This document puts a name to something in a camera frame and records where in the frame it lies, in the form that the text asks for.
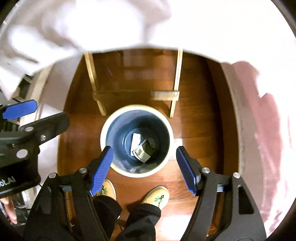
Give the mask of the person's left hand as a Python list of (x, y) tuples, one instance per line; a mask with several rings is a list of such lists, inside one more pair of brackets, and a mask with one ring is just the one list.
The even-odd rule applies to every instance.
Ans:
[(12, 199), (10, 197), (1, 198), (1, 203), (4, 205), (4, 209), (6, 210), (10, 221), (16, 225), (18, 221)]

